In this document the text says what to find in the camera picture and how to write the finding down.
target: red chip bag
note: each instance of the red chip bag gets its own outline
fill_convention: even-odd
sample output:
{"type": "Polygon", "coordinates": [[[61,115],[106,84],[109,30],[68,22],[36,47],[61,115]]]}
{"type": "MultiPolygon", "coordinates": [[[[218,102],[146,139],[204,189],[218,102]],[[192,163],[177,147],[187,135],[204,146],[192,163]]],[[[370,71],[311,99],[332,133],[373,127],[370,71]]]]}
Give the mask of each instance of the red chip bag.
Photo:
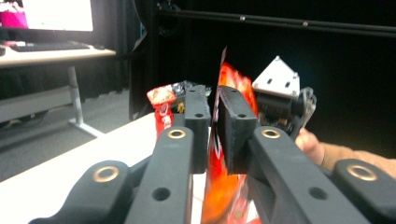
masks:
{"type": "MultiPolygon", "coordinates": [[[[256,97],[251,87],[250,78],[244,77],[230,64],[222,63],[218,86],[229,86],[241,91],[253,112],[256,116],[258,115],[256,97]]],[[[216,114],[212,117],[212,133],[209,139],[208,168],[201,223],[246,224],[248,198],[246,192],[243,191],[247,188],[245,185],[246,176],[228,175],[222,145],[214,132],[217,117],[216,114]]]]}
{"type": "Polygon", "coordinates": [[[161,107],[164,103],[171,105],[177,99],[171,85],[152,89],[147,93],[147,96],[155,109],[161,107]]]}
{"type": "Polygon", "coordinates": [[[174,121],[174,114],[171,106],[168,103],[163,103],[161,107],[155,109],[155,128],[157,130],[157,138],[161,132],[167,128],[172,127],[174,121]]]}

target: computer monitor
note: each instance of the computer monitor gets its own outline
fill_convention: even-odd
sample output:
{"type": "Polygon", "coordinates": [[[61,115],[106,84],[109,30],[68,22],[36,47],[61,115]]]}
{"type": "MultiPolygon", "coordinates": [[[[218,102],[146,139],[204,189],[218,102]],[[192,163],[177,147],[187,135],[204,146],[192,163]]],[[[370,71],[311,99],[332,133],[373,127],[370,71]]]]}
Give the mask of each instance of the computer monitor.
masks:
{"type": "Polygon", "coordinates": [[[81,32],[93,30],[90,0],[20,0],[0,4],[1,28],[81,32]]]}

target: screw hole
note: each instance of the screw hole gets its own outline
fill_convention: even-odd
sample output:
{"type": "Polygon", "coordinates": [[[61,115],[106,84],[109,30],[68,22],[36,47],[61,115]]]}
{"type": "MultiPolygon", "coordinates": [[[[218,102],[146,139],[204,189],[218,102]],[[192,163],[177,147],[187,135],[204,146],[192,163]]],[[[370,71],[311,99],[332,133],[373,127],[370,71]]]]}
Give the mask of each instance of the screw hole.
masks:
{"type": "Polygon", "coordinates": [[[320,188],[317,187],[313,187],[309,189],[309,194],[318,200],[326,200],[327,199],[327,193],[320,188]]]}
{"type": "Polygon", "coordinates": [[[179,136],[181,136],[181,132],[173,132],[172,136],[179,137],[179,136]]]}
{"type": "Polygon", "coordinates": [[[171,196],[171,191],[166,188],[158,188],[155,189],[154,192],[152,192],[152,197],[158,202],[164,201],[168,199],[170,196],[171,196]]]}

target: black curtain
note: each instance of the black curtain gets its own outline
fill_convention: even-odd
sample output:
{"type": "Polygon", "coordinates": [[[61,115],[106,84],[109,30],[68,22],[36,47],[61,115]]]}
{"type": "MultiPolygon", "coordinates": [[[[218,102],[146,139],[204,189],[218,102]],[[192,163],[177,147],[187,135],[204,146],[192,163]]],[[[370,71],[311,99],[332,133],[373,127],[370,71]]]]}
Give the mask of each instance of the black curtain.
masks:
{"type": "MultiPolygon", "coordinates": [[[[129,88],[130,63],[122,57],[132,51],[139,38],[140,22],[132,1],[91,0],[92,32],[8,31],[2,33],[5,40],[67,41],[73,40],[91,45],[103,45],[120,56],[117,60],[76,63],[80,97],[82,100],[97,97],[110,91],[129,88]]],[[[0,99],[26,93],[50,90],[68,83],[63,65],[2,70],[0,99]]]]}
{"type": "Polygon", "coordinates": [[[142,35],[135,42],[132,53],[132,73],[130,78],[130,120],[138,119],[152,111],[146,93],[156,83],[157,76],[157,19],[152,17],[155,1],[134,0],[134,10],[142,24],[142,35]]]}

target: white table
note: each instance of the white table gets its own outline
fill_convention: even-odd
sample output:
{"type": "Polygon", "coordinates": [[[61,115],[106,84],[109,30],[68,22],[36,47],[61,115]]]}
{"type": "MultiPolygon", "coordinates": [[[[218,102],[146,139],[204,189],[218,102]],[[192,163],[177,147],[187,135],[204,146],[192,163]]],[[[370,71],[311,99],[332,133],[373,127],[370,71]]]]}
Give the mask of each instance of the white table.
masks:
{"type": "MultiPolygon", "coordinates": [[[[50,217],[69,191],[99,161],[132,166],[152,153],[156,142],[154,115],[149,114],[91,142],[0,183],[0,223],[26,224],[50,217]]],[[[200,223],[205,175],[193,177],[191,223],[200,223]]]]}
{"type": "Polygon", "coordinates": [[[76,69],[73,62],[86,59],[96,59],[116,55],[114,50],[95,49],[69,49],[36,52],[17,52],[6,48],[6,54],[0,57],[0,69],[18,68],[24,66],[44,66],[53,63],[67,63],[69,85],[55,90],[23,95],[0,101],[0,122],[21,118],[40,111],[49,110],[61,105],[73,103],[75,118],[70,123],[82,131],[97,137],[103,133],[84,123],[79,98],[76,69]]]}

